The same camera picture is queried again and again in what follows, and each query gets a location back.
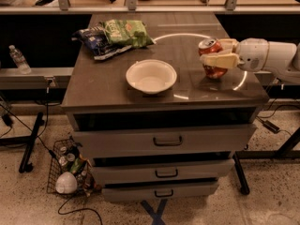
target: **drawer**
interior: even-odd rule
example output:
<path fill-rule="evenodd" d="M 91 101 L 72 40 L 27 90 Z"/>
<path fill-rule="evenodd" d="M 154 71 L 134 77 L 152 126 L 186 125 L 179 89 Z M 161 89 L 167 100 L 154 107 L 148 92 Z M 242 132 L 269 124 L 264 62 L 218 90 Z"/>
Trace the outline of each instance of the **drawer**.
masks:
<path fill-rule="evenodd" d="M 218 188 L 218 181 L 186 183 L 176 185 L 157 185 L 151 187 L 104 188 L 105 201 L 119 202 L 130 200 L 169 199 L 192 196 L 208 196 Z"/>
<path fill-rule="evenodd" d="M 73 132 L 86 158 L 150 156 L 244 149 L 253 124 Z"/>
<path fill-rule="evenodd" d="M 227 175 L 233 165 L 233 159 L 226 159 L 135 166 L 94 167 L 92 173 L 97 184 L 104 187 L 107 184 L 217 178 Z"/>

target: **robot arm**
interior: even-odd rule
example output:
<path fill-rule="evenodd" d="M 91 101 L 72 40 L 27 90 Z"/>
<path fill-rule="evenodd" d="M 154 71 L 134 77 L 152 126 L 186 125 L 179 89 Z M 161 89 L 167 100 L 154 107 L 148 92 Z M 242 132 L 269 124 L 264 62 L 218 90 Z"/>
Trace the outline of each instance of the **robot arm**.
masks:
<path fill-rule="evenodd" d="M 248 38 L 241 42 L 221 39 L 222 52 L 201 57 L 202 63 L 244 71 L 269 71 L 283 82 L 300 83 L 300 44 Z"/>

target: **black handle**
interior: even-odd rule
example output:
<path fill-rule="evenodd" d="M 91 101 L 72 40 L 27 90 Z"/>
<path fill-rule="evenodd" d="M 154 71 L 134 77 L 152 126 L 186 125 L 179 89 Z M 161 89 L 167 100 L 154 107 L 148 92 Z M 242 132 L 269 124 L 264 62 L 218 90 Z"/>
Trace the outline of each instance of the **black handle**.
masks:
<path fill-rule="evenodd" d="M 183 142 L 183 139 L 181 136 L 179 136 L 179 141 L 176 141 L 176 142 L 158 142 L 156 137 L 153 138 L 153 144 L 155 146 L 179 146 L 182 144 L 182 142 Z"/>
<path fill-rule="evenodd" d="M 159 175 L 158 171 L 156 170 L 156 177 L 157 178 L 167 178 L 167 177 L 176 177 L 178 176 L 178 170 L 175 170 L 175 174 L 171 174 L 171 175 Z"/>
<path fill-rule="evenodd" d="M 167 197 L 171 197 L 172 195 L 174 195 L 174 192 L 173 190 L 171 189 L 171 193 L 170 194 L 166 194 L 166 195 L 158 195 L 158 193 L 156 191 L 154 191 L 154 195 L 157 197 L 157 198 L 167 198 Z"/>

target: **gray cabinet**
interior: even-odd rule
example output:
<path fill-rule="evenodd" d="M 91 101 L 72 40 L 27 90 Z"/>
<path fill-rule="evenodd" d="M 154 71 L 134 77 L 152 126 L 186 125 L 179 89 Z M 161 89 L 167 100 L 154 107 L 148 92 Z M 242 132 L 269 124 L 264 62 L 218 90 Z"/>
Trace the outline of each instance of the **gray cabinet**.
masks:
<path fill-rule="evenodd" d="M 82 47 L 63 109 L 82 155 L 107 201 L 213 194 L 255 132 L 255 116 L 268 100 L 254 74 L 238 68 L 219 80 L 205 77 L 197 46 L 203 36 L 227 35 L 213 14 L 115 13 L 147 24 L 157 45 L 97 63 Z M 94 15 L 90 25 L 109 18 Z M 157 95 L 131 88 L 136 61 L 171 64 L 175 85 Z"/>

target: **speckled floor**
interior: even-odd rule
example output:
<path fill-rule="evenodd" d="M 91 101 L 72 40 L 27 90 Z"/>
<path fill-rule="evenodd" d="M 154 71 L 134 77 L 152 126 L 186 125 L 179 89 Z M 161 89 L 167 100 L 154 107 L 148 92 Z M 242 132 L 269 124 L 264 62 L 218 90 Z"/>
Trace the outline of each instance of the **speckled floor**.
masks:
<path fill-rule="evenodd" d="M 296 101 L 281 101 L 293 104 Z M 273 113 L 279 103 L 274 103 Z M 273 134 L 257 120 L 258 129 L 249 142 L 249 150 L 279 148 L 300 125 L 300 112 L 295 107 L 284 107 L 268 118 L 282 131 Z M 13 104 L 11 110 L 26 125 L 32 127 L 37 112 L 46 113 L 42 105 Z M 30 131 L 15 118 L 13 129 L 6 137 L 29 135 Z M 0 121 L 0 134 L 8 130 Z M 41 135 L 44 144 L 53 148 L 56 141 L 68 139 L 71 127 L 59 106 L 49 108 L 49 121 Z M 23 147 L 0 148 L 0 224 L 5 225 L 82 225 L 100 224 L 97 214 L 81 211 L 59 215 L 58 209 L 67 200 L 57 194 L 47 193 L 51 157 L 37 140 L 30 158 L 34 166 L 31 172 L 19 173 Z M 219 188 L 208 197 L 190 197 L 161 201 L 105 202 L 99 193 L 90 197 L 71 199 L 61 210 L 92 208 L 100 214 L 103 224 L 180 224 L 180 225 L 295 225 L 300 224 L 300 160 L 242 160 L 250 186 L 250 194 L 239 191 L 240 183 L 235 169 L 219 179 Z"/>

